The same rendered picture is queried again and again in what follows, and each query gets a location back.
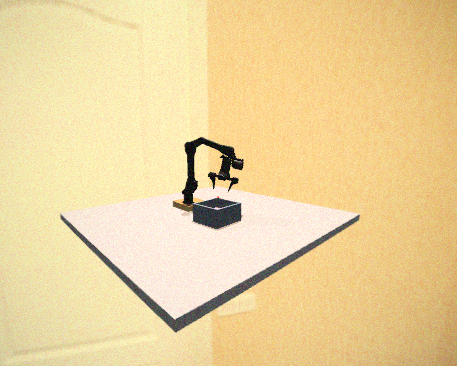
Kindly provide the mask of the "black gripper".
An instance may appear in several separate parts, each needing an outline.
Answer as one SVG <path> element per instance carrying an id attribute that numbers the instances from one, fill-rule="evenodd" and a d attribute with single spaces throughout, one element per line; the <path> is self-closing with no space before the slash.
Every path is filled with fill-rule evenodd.
<path id="1" fill-rule="evenodd" d="M 228 173 L 230 172 L 230 168 L 228 168 L 228 167 L 223 167 L 223 166 L 221 166 L 221 169 L 222 169 L 222 171 L 228 170 Z M 221 170 L 221 169 L 220 169 L 220 170 Z M 208 177 L 210 177 L 210 179 L 212 180 L 213 189 L 214 189 L 214 188 L 215 188 L 215 181 L 216 181 L 216 178 L 218 178 L 218 175 L 217 175 L 216 173 L 214 173 L 214 172 L 210 172 L 210 173 L 208 173 Z M 215 177 L 216 177 L 216 178 L 215 178 Z M 236 177 L 232 177 L 232 178 L 229 178 L 229 179 L 226 179 L 226 180 L 231 181 L 230 186 L 229 186 L 229 189 L 228 189 L 228 192 L 229 192 L 229 190 L 231 189 L 231 187 L 233 186 L 233 184 L 235 185 L 235 184 L 237 184 L 238 181 L 239 181 L 239 179 L 236 178 Z"/>

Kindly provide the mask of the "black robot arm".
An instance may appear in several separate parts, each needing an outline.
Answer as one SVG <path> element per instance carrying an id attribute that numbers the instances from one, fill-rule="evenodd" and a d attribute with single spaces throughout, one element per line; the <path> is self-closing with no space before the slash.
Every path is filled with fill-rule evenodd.
<path id="1" fill-rule="evenodd" d="M 184 144 L 185 153 L 187 155 L 187 181 L 185 184 L 185 189 L 183 189 L 182 195 L 184 195 L 182 203 L 184 204 L 193 204 L 193 193 L 198 187 L 198 180 L 195 180 L 195 163 L 194 163 L 194 156 L 196 153 L 196 149 L 200 145 L 206 145 L 211 148 L 214 148 L 220 151 L 223 155 L 220 156 L 222 159 L 221 166 L 228 167 L 238 170 L 242 170 L 244 166 L 244 159 L 239 159 L 235 155 L 235 150 L 232 146 L 221 145 L 204 137 L 199 137 L 193 141 L 188 141 Z M 225 156 L 226 155 L 226 156 Z M 228 156 L 228 157 L 227 157 Z M 229 159 L 230 158 L 230 159 Z M 232 162 L 232 163 L 231 163 Z M 222 171 L 222 169 L 218 173 L 218 180 L 226 181 L 226 179 L 230 178 L 230 173 L 228 170 Z"/>

